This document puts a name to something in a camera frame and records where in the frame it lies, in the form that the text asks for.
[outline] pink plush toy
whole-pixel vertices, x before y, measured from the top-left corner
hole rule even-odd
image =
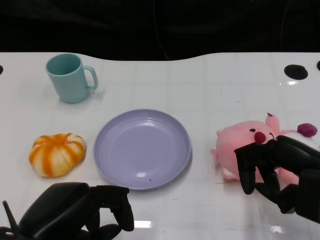
[[[244,121],[216,132],[218,138],[216,149],[212,149],[213,159],[220,163],[225,179],[239,179],[238,163],[235,149],[251,143],[265,144],[278,135],[286,135],[294,130],[280,131],[279,120],[268,113],[265,123],[261,121]],[[276,170],[280,179],[286,184],[298,184],[299,178],[283,168]],[[263,182],[258,169],[255,172],[256,182]]]

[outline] pumpkin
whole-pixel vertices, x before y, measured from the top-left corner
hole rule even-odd
[[[85,141],[78,135],[43,135],[35,140],[29,162],[40,176],[58,177],[81,162],[85,153]]]

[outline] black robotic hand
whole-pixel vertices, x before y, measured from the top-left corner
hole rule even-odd
[[[128,188],[119,186],[56,183],[38,197],[18,225],[4,201],[11,228],[0,227],[0,240],[111,240],[121,230],[134,230],[128,193]],[[100,208],[109,208],[118,224],[100,227]]]
[[[235,151],[239,178],[246,194],[257,189],[277,204],[283,214],[298,215],[320,223],[320,151],[286,136],[266,144],[252,143]],[[264,183],[256,183],[256,167]],[[299,176],[299,183],[280,189],[276,168]]]

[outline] red nose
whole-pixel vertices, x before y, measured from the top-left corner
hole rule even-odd
[[[266,140],[266,136],[262,132],[257,131],[254,134],[254,140],[257,144],[263,144]]]

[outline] table surface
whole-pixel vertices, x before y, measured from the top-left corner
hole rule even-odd
[[[95,68],[99,87],[85,101],[59,101],[45,72],[57,53],[0,53],[0,196],[17,222],[50,185],[86,182],[107,185],[93,159],[95,137],[114,116],[132,109],[157,109],[176,117],[192,142],[191,166],[164,187],[131,191],[135,230],[117,240],[317,240],[320,225],[284,215],[257,191],[245,195],[239,182],[225,183],[210,149],[216,131],[267,113],[282,129],[320,126],[320,53],[217,53],[179,61],[110,61],[80,55]],[[284,74],[304,66],[308,78]],[[93,85],[87,72],[87,79]],[[85,160],[67,175],[42,178],[28,154],[41,135],[76,133],[87,144]],[[315,136],[319,141],[320,134]],[[101,225],[115,223],[101,210]],[[9,226],[0,207],[0,226]]]

